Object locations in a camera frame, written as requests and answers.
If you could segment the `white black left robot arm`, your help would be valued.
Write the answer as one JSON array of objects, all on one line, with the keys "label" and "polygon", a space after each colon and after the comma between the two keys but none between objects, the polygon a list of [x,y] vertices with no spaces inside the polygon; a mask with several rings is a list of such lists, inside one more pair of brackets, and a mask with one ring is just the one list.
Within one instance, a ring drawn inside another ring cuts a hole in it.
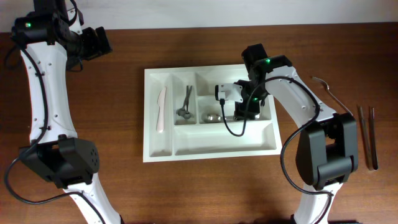
[{"label": "white black left robot arm", "polygon": [[17,160],[76,203],[88,223],[122,223],[99,179],[99,153],[80,139],[70,115],[66,73],[111,52],[102,27],[84,27],[81,11],[65,1],[35,1],[17,18],[11,38],[21,51],[30,90],[30,144]]}]

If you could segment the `white cutlery tray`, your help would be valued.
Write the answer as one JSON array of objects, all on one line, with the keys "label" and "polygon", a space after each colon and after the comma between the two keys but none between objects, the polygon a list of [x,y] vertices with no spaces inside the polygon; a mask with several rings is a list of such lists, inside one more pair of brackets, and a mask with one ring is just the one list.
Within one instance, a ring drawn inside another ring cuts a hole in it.
[{"label": "white cutlery tray", "polygon": [[[272,96],[254,121],[203,123],[204,112],[233,116],[234,102],[215,100],[215,86],[247,80],[243,64],[204,67],[152,68],[144,71],[143,161],[182,161],[222,157],[278,155],[282,148]],[[193,86],[189,112],[183,118],[187,86]],[[160,91],[165,97],[165,129],[156,131]]]}]

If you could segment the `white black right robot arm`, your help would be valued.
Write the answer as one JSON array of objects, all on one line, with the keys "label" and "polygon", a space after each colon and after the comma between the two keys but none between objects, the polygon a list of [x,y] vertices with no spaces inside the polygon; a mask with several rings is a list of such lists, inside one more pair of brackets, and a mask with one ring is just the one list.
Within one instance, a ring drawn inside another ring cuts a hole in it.
[{"label": "white black right robot arm", "polygon": [[[301,192],[292,223],[327,223],[337,191],[358,169],[357,123],[350,112],[337,113],[324,105],[304,84],[285,55],[270,57],[262,44],[250,45],[241,54],[248,80],[239,80],[241,101],[235,104],[234,118],[254,120],[268,96],[284,107],[297,125],[280,152],[280,166],[288,183]],[[285,167],[287,146],[298,136],[295,157],[304,182],[299,187]]]}]

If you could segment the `metal chopstick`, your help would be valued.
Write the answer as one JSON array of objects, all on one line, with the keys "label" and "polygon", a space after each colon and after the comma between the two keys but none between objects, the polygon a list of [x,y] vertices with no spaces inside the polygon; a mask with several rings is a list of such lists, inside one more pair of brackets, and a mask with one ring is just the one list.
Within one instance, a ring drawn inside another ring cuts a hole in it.
[{"label": "metal chopstick", "polygon": [[364,147],[364,155],[366,159],[366,166],[368,170],[372,171],[373,170],[373,163],[372,163],[372,158],[371,158],[371,150],[370,150],[370,144],[369,144],[369,138],[368,138],[368,130],[366,126],[366,122],[364,119],[364,113],[363,113],[363,108],[361,106],[357,106],[358,109],[358,116],[359,116],[359,123],[361,127],[361,135],[362,135],[362,140],[363,140],[363,147]]},{"label": "metal chopstick", "polygon": [[375,133],[375,111],[374,107],[369,108],[369,137],[371,145],[371,160],[373,170],[378,170],[378,159],[376,150],[376,133]]}]

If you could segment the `pink plastic knife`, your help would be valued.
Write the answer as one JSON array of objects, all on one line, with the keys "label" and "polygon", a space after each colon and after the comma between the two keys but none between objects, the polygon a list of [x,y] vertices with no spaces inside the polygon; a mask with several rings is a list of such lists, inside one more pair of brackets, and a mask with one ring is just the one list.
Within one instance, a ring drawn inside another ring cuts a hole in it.
[{"label": "pink plastic knife", "polygon": [[162,133],[165,129],[165,97],[167,93],[167,87],[165,86],[159,93],[157,104],[159,107],[159,114],[157,118],[156,131]]}]

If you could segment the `large metal spoon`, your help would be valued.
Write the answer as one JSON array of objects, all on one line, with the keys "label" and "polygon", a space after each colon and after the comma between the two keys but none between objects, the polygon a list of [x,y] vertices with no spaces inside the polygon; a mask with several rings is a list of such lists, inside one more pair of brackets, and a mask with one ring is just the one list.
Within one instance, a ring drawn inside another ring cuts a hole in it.
[{"label": "large metal spoon", "polygon": [[234,121],[232,116],[222,116],[222,114],[219,113],[204,112],[201,115],[201,120],[203,123],[222,123],[224,119],[226,122]]}]

